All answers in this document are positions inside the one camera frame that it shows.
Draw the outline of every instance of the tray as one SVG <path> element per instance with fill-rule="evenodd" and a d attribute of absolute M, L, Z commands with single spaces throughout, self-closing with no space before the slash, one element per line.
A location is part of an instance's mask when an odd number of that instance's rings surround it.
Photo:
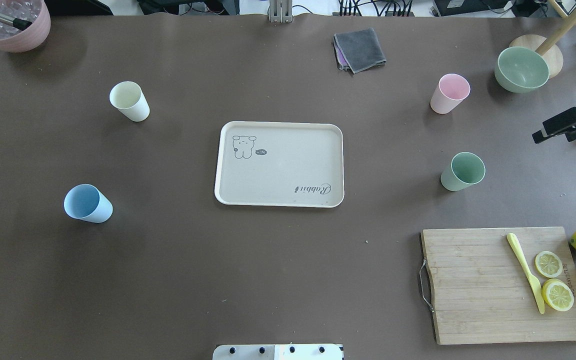
<path fill-rule="evenodd" d="M 226 205 L 336 207 L 344 199 L 341 130 L 330 123 L 227 123 L 214 196 Z"/>
<path fill-rule="evenodd" d="M 530 271 L 544 250 L 560 257 L 557 277 L 574 294 L 572 309 L 546 305 L 535 297 L 506 234 L 514 233 Z M 576 269 L 563 227 L 442 228 L 423 230 L 423 256 L 430 279 L 437 344 L 560 342 L 576 340 Z"/>

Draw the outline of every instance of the pink cup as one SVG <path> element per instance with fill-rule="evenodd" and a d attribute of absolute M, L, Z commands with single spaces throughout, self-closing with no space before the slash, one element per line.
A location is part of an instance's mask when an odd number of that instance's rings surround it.
<path fill-rule="evenodd" d="M 5 0 L 7 3 L 12 3 L 13 1 L 14 0 Z M 24 51 L 32 50 L 45 41 L 49 32 L 50 14 L 48 13 L 46 3 L 44 0 L 41 0 L 39 16 L 34 19 L 32 25 L 18 34 L 0 39 L 0 50 L 9 53 L 22 53 Z"/>
<path fill-rule="evenodd" d="M 439 79 L 430 99 L 430 107 L 437 114 L 448 114 L 471 93 L 471 85 L 464 76 L 446 73 Z"/>

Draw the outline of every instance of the pink bowl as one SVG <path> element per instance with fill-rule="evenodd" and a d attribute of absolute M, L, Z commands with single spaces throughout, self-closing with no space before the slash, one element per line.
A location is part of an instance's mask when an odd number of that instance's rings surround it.
<path fill-rule="evenodd" d="M 13 0 L 6 0 L 7 3 L 13 2 Z M 22 53 L 24 51 L 32 50 L 41 43 L 43 43 L 48 37 L 50 32 L 50 14 L 48 13 L 48 7 L 44 0 L 41 0 L 41 10 L 39 10 L 39 16 L 32 22 L 27 29 L 14 34 L 8 38 L 0 39 L 0 50 L 7 51 L 9 53 Z"/>

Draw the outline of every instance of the bowl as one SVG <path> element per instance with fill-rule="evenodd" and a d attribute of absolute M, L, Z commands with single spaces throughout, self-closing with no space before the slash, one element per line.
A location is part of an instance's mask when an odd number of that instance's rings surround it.
<path fill-rule="evenodd" d="M 14 1 L 15 0 L 4 0 L 7 4 L 13 3 Z M 32 50 L 46 40 L 49 32 L 50 14 L 48 13 L 46 3 L 44 0 L 41 0 L 41 10 L 39 10 L 39 15 L 34 19 L 32 25 L 18 34 L 0 39 L 0 50 L 9 53 L 22 53 Z"/>
<path fill-rule="evenodd" d="M 548 81 L 550 71 L 546 60 L 530 48 L 512 46 L 496 59 L 494 78 L 502 88 L 514 93 L 539 89 Z"/>

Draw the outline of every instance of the white cup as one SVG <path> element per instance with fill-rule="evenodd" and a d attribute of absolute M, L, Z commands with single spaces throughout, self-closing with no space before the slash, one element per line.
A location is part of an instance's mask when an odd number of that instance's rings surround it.
<path fill-rule="evenodd" d="M 471 93 L 471 85 L 464 76 L 446 73 L 439 79 L 430 99 L 430 107 L 437 114 L 448 114 Z"/>
<path fill-rule="evenodd" d="M 151 114 L 142 88 L 136 82 L 123 81 L 110 90 L 110 104 L 135 123 Z"/>

